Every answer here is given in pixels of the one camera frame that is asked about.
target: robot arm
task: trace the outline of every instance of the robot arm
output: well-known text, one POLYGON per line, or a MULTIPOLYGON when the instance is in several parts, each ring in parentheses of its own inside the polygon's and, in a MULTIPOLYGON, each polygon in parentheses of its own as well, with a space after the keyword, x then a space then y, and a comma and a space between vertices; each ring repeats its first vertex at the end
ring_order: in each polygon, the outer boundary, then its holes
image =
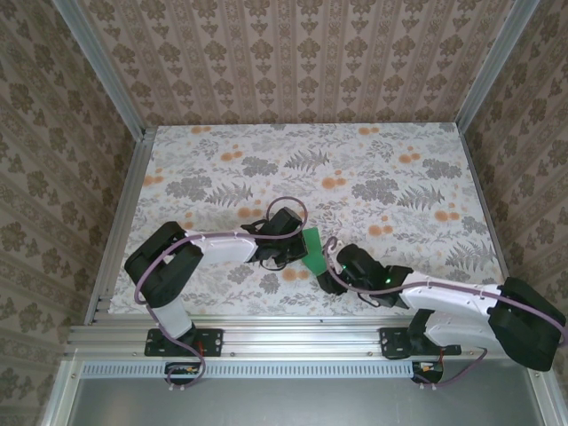
POLYGON ((138 283, 164 250, 190 235, 197 236, 158 263, 140 288, 146 304, 162 328, 174 339, 191 345, 196 330, 184 309, 181 292, 197 266, 220 262, 262 264, 272 259, 277 267, 283 267, 307 254, 303 235, 297 233, 280 240, 256 240, 255 235, 287 235, 296 231, 301 224, 300 217, 288 208, 280 209, 270 220, 243 225, 248 234, 189 233, 177 222, 167 222, 129 256, 124 270, 138 283))
MULTIPOLYGON (((244 225, 248 234, 203 234, 182 243, 190 234, 178 223, 168 222, 128 258, 124 269, 138 283, 163 330, 191 345, 196 330, 183 307, 181 291, 198 264, 262 264, 272 259, 283 267, 307 254, 302 233, 287 237, 301 225, 292 210, 281 209, 270 220, 244 225), (266 236, 282 238, 264 240, 266 236), (173 247, 170 256, 163 258, 164 250, 173 247), (151 268, 158 258, 163 260, 151 268), (140 282, 144 275, 146 280, 140 282)), ((561 332, 549 320, 563 327, 565 316, 523 281, 507 278, 503 285, 481 286, 439 280, 405 266, 383 266, 364 249, 340 241, 333 247, 326 244, 324 251, 328 272, 319 275, 318 282, 328 293, 342 294, 349 288, 370 295, 381 306, 417 311, 405 333, 397 331, 381 339, 385 356, 393 348, 393 358, 400 359, 429 354, 424 351, 428 347, 439 352, 448 345, 463 344, 503 349, 519 364, 535 370, 551 368, 561 332), (528 306, 532 312, 514 304, 528 306)))
MULTIPOLYGON (((560 331, 508 301, 528 306, 562 326, 565 316, 521 280, 507 278, 503 285, 441 280, 404 266, 382 266, 364 249, 355 244, 344 246, 340 241, 327 247, 325 256, 337 278, 355 291, 369 294, 382 306, 417 311, 407 333, 401 336, 404 342, 389 342, 398 347, 406 344, 408 356, 428 343, 440 348, 462 344, 503 350, 519 364, 535 370, 548 371, 552 366, 560 331), (401 290, 377 295, 394 288, 401 290)), ((330 293, 346 291, 329 272, 318 280, 330 293)))

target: floral tablecloth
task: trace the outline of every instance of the floral tablecloth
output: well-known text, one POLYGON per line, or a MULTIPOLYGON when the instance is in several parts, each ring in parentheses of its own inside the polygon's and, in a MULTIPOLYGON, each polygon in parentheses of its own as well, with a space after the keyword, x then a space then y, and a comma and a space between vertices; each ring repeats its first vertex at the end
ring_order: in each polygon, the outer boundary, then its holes
MULTIPOLYGON (((433 276, 502 282, 465 153, 452 123, 173 126, 157 131, 124 260, 170 220, 231 231, 282 195, 302 199, 307 227, 337 235, 383 264, 433 276)), ((282 207, 300 211, 294 203, 282 207)), ((121 271, 111 313, 143 312, 121 271)), ((301 262, 200 266, 189 312, 216 315, 384 315, 349 293, 331 296, 301 262)))

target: wall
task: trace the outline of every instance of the wall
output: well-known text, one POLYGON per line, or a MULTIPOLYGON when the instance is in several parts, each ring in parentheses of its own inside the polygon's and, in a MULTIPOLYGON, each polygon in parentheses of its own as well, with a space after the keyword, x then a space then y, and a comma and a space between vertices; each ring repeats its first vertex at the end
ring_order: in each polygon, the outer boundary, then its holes
POLYGON ((540 2, 466 139, 511 275, 568 314, 568 1, 540 2))
POLYGON ((147 125, 453 121, 512 0, 79 0, 147 125))
POLYGON ((83 320, 133 141, 49 0, 0 16, 0 424, 27 425, 83 320))

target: cable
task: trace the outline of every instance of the cable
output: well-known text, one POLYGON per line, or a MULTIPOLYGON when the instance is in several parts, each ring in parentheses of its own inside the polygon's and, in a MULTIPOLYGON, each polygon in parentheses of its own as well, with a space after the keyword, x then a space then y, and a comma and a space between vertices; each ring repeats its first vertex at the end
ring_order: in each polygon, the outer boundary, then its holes
POLYGON ((443 388, 443 387, 449 386, 450 384, 455 383, 458 380, 460 380, 461 378, 463 378, 463 376, 465 376, 469 371, 471 371, 473 368, 475 368, 476 366, 479 365, 479 363, 483 360, 483 358, 485 358, 485 355, 487 355, 487 349, 483 349, 482 354, 479 355, 479 357, 475 361, 473 361, 471 364, 469 364, 467 367, 465 367, 460 373, 458 373, 457 375, 455 375, 451 379, 448 379, 448 380, 446 380, 445 382, 442 382, 442 383, 431 383, 427 378, 425 378, 421 375, 418 375, 416 373, 414 373, 414 377, 419 378, 425 384, 429 384, 432 387, 432 389, 443 388))
POLYGON ((367 300, 366 298, 364 298, 360 293, 357 293, 357 297, 359 299, 361 299, 363 302, 365 302, 366 304, 370 304, 371 306, 373 306, 374 308, 379 308, 381 307, 380 304, 374 304, 373 302, 371 302, 370 300, 367 300))
POLYGON ((298 200, 296 197, 283 196, 283 197, 279 197, 279 198, 274 199, 268 205, 268 208, 266 209, 266 219, 268 220, 270 218, 270 210, 271 210, 272 206, 274 204, 276 204, 278 201, 282 201, 282 200, 295 201, 300 205, 300 207, 304 211, 304 220, 302 221, 300 226, 297 229, 295 229, 292 233, 286 233, 284 235, 256 235, 256 234, 253 235, 253 234, 250 234, 250 233, 204 233, 204 234, 190 235, 188 237, 182 238, 179 241, 176 241, 174 244, 172 244, 171 246, 166 248, 158 257, 156 257, 156 259, 150 264, 148 269, 146 269, 144 271, 144 273, 140 277, 140 280, 138 280, 138 282, 136 284, 136 288, 134 289, 134 302, 136 302, 136 304, 146 306, 146 308, 148 309, 148 312, 150 313, 150 316, 152 317, 154 322, 157 324, 157 326, 160 329, 160 331, 162 332, 162 334, 170 342, 190 351, 201 362, 200 373, 197 374, 197 376, 190 383, 188 383, 186 387, 194 386, 197 382, 199 382, 199 380, 205 374, 205 358, 203 358, 203 356, 198 351, 196 351, 194 348, 192 348, 188 344, 180 342, 178 339, 176 339, 175 337, 173 337, 172 335, 170 335, 170 333, 168 333, 166 331, 166 329, 162 326, 162 324, 160 324, 160 321, 158 320, 158 317, 156 317, 152 308, 150 306, 148 306, 146 301, 140 299, 140 289, 142 289, 142 286, 144 285, 144 283, 146 282, 146 280, 148 279, 150 274, 154 271, 154 269, 158 266, 158 264, 160 264, 160 262, 163 261, 163 259, 166 258, 166 256, 168 256, 170 253, 174 252, 177 248, 179 248, 179 247, 181 247, 181 246, 183 246, 183 245, 185 245, 185 244, 187 244, 191 241, 201 240, 203 238, 218 238, 218 237, 245 238, 245 239, 249 239, 249 240, 285 240, 286 238, 290 238, 290 237, 293 237, 294 235, 297 235, 298 233, 300 233, 304 229, 305 225, 308 222, 308 209, 305 206, 305 204, 301 200, 298 200))
POLYGON ((327 242, 324 244, 323 250, 324 250, 324 256, 326 258, 327 271, 329 272, 329 274, 333 277, 333 279, 340 286, 347 288, 350 291, 355 291, 355 292, 360 293, 362 295, 379 296, 379 295, 387 295, 389 293, 394 293, 396 291, 402 291, 402 290, 405 290, 405 289, 408 289, 408 288, 414 288, 414 287, 437 287, 437 288, 446 288, 446 289, 449 289, 449 290, 461 291, 462 293, 468 293, 468 294, 471 294, 471 295, 474 295, 474 296, 489 297, 489 298, 495 299, 499 302, 503 302, 505 304, 509 304, 511 306, 514 306, 514 307, 521 309, 525 312, 529 312, 532 315, 536 315, 537 317, 541 318, 542 320, 547 321, 550 325, 555 327, 561 333, 561 335, 563 337, 562 342, 558 346, 562 347, 562 346, 565 346, 568 343, 568 328, 564 327, 562 324, 560 324, 554 318, 548 316, 546 313, 542 313, 541 311, 534 309, 532 306, 529 306, 527 304, 521 304, 521 303, 517 302, 516 300, 509 299, 509 298, 501 296, 501 295, 495 295, 494 293, 485 292, 483 290, 478 290, 478 289, 475 289, 475 288, 458 287, 458 286, 455 286, 455 285, 452 285, 452 284, 445 284, 443 282, 436 282, 436 281, 430 281, 430 280, 412 282, 410 284, 406 284, 405 286, 388 288, 386 290, 365 290, 365 289, 362 289, 362 288, 354 288, 354 287, 350 286, 349 284, 347 284, 345 281, 343 281, 341 278, 339 278, 339 276, 337 276, 337 274, 335 273, 334 267, 330 262, 329 253, 327 252, 327 250, 329 248, 333 249, 336 244, 337 244, 337 238, 336 237, 330 237, 327 240, 327 242))

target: green block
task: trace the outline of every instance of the green block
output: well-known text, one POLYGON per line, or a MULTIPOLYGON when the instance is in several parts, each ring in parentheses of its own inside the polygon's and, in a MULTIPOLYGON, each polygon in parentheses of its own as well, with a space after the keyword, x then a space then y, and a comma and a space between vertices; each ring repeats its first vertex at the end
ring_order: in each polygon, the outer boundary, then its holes
POLYGON ((326 259, 321 253, 321 239, 318 228, 303 229, 308 254, 302 258, 305 266, 317 277, 327 270, 326 259))

